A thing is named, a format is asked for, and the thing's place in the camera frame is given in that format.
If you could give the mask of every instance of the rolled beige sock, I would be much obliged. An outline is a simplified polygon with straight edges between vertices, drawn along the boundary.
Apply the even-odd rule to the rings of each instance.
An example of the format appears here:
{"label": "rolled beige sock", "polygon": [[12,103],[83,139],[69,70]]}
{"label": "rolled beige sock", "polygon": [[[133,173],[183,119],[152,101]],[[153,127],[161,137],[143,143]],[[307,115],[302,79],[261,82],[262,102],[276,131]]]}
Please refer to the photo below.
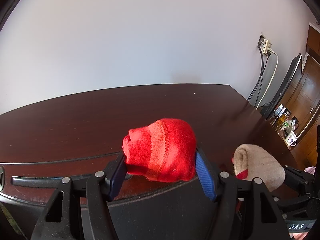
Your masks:
{"label": "rolled beige sock", "polygon": [[284,168],[260,146],[240,145],[235,151],[232,162],[238,179],[252,181],[253,178],[259,177],[269,191],[275,190],[284,182]]}

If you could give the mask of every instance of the blue gripper pad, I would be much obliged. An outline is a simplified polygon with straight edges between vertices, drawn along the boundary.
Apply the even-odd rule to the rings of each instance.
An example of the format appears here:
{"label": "blue gripper pad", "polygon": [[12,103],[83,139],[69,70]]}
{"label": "blue gripper pad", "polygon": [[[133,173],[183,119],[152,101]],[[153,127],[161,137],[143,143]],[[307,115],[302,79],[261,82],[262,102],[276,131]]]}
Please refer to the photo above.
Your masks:
{"label": "blue gripper pad", "polygon": [[198,152],[196,152],[196,172],[198,174],[204,194],[211,201],[214,201],[217,196],[214,191],[214,180]]}

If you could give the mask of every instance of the television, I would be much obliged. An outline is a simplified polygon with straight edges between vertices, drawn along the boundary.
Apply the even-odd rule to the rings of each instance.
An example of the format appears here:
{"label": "television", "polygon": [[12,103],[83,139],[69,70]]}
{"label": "television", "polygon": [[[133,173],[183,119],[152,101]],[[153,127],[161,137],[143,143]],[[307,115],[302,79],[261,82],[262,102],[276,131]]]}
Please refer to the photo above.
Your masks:
{"label": "television", "polygon": [[262,109],[260,110],[260,113],[264,118],[267,119],[273,113],[278,104],[281,103],[284,106],[287,105],[301,78],[302,54],[299,53],[298,56],[292,60],[287,74],[285,75],[284,80],[282,81],[277,93],[275,94],[271,102],[264,104]]}

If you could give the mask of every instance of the wooden table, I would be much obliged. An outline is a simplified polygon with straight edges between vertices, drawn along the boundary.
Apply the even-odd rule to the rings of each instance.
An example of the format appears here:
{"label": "wooden table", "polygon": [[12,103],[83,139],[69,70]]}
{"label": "wooden table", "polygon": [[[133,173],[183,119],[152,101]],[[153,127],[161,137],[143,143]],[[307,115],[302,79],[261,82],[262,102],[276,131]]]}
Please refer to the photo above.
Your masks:
{"label": "wooden table", "polygon": [[[0,115],[2,196],[45,204],[52,189],[17,187],[10,177],[63,177],[94,173],[115,159],[130,128],[161,118],[179,118],[193,128],[210,161],[229,173],[242,143],[257,144],[281,165],[296,167],[285,143],[247,101],[228,85],[164,84],[78,93]],[[118,199],[170,184],[133,176]]]}

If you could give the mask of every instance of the wall socket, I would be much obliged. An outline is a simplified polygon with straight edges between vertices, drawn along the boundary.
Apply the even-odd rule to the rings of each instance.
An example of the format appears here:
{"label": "wall socket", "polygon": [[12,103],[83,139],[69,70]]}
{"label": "wall socket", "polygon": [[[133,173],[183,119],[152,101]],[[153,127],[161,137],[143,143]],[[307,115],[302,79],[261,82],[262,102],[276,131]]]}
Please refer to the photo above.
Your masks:
{"label": "wall socket", "polygon": [[258,42],[258,46],[260,47],[263,54],[268,54],[268,49],[271,48],[271,42],[266,39],[266,37],[261,34]]}

